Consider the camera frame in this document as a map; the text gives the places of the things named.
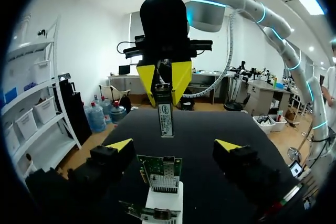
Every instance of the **office chair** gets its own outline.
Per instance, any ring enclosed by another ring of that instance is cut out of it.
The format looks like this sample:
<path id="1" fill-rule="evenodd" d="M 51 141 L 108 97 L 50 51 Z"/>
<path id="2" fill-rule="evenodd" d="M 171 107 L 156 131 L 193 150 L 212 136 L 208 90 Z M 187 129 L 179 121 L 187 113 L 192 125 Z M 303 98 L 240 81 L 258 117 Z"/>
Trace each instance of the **office chair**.
<path id="1" fill-rule="evenodd" d="M 224 103 L 224 108 L 227 111 L 242 111 L 245 108 L 245 106 L 246 106 L 248 100 L 250 99 L 250 97 L 251 97 L 251 94 L 247 93 L 247 96 L 242 103 L 241 102 L 235 102 L 235 101 L 229 101 L 227 103 Z"/>

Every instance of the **person's arm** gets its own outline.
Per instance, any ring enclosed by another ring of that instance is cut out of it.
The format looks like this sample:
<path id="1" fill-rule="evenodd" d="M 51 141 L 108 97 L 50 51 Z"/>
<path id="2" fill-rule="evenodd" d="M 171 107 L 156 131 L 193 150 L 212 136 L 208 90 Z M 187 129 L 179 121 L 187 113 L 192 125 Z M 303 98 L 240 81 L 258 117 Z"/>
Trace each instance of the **person's arm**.
<path id="1" fill-rule="evenodd" d="M 322 93 L 327 100 L 328 106 L 331 107 L 333 105 L 332 97 L 328 91 L 329 89 L 329 75 L 330 75 L 331 68 L 328 69 L 326 77 L 324 78 L 323 85 L 322 85 Z"/>

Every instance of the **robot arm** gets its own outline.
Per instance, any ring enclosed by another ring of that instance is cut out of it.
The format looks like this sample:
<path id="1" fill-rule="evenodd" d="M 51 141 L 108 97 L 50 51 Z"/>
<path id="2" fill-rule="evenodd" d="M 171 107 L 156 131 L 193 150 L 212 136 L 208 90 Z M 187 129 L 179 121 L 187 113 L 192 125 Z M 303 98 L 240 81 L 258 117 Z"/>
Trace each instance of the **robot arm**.
<path id="1" fill-rule="evenodd" d="M 302 103 L 313 102 L 314 104 L 314 140 L 321 141 L 328 138 L 327 117 L 319 81 L 316 77 L 306 80 L 300 66 L 301 59 L 285 40 L 291 34 L 291 30 L 284 18 L 255 0 L 192 0 L 191 8 L 193 16 L 190 25 L 202 31 L 219 31 L 223 23 L 225 8 L 241 9 L 243 17 L 265 26 L 266 40 L 283 58 L 300 90 L 299 95 Z M 316 158 L 322 147 L 323 143 L 314 143 L 311 157 Z"/>

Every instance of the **black table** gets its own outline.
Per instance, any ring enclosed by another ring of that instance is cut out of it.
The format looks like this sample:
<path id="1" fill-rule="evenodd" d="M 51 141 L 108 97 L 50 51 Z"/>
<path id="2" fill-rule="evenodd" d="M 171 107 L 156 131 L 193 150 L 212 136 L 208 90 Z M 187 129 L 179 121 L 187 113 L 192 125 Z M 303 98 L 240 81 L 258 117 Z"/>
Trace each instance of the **black table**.
<path id="1" fill-rule="evenodd" d="M 128 114 L 106 138 L 103 145 L 132 138 L 137 154 L 181 157 L 184 183 L 183 223 L 251 223 L 255 207 L 229 183 L 212 157 L 214 140 L 250 145 L 268 166 L 281 171 L 281 180 L 295 179 L 277 148 L 242 112 L 174 111 L 174 138 L 161 138 L 155 109 Z M 113 223 L 140 223 L 126 215 L 118 200 L 145 206 L 149 186 L 141 178 L 134 158 L 123 178 L 113 185 L 102 208 Z"/>

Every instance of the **person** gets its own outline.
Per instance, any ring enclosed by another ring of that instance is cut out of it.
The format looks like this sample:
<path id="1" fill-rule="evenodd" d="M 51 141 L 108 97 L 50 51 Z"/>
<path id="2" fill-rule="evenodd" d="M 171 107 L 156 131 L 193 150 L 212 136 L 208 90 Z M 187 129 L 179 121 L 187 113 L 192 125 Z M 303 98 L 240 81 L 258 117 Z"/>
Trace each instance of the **person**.
<path id="1" fill-rule="evenodd" d="M 332 42 L 332 50 L 336 57 L 336 41 Z M 328 126 L 336 132 L 336 69 L 330 67 L 322 84 L 322 92 L 326 99 L 325 107 L 328 120 Z"/>

